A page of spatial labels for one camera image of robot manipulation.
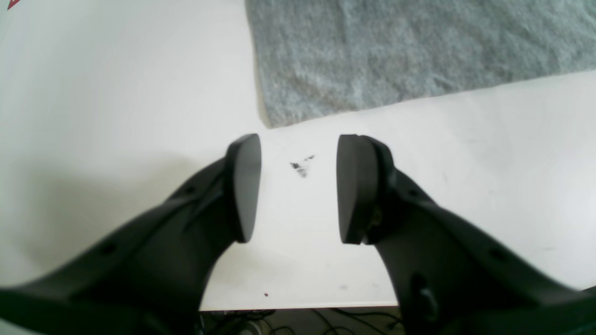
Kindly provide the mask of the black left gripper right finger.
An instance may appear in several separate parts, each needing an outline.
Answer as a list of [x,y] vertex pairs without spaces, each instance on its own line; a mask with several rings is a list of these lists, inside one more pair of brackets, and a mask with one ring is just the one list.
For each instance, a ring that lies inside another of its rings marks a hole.
[[593,335],[594,290],[549,278],[441,207],[370,136],[341,135],[341,241],[375,246],[408,335]]

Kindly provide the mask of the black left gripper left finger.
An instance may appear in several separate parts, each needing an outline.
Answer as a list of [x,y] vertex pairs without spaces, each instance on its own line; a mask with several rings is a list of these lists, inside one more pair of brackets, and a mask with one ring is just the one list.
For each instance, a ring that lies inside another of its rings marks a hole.
[[259,135],[48,275],[1,289],[1,318],[45,335],[193,335],[211,272],[251,240]]

